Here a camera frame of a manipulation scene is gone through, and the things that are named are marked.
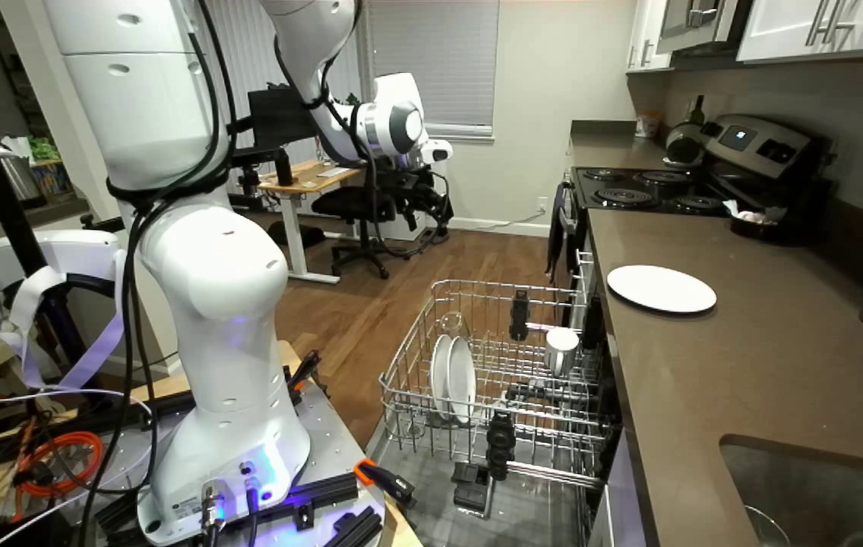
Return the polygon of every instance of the stove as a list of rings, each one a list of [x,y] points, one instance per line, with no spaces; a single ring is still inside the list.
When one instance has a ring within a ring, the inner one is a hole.
[[[724,200],[689,169],[598,169],[576,168],[579,210],[651,210],[677,214],[724,214]]]

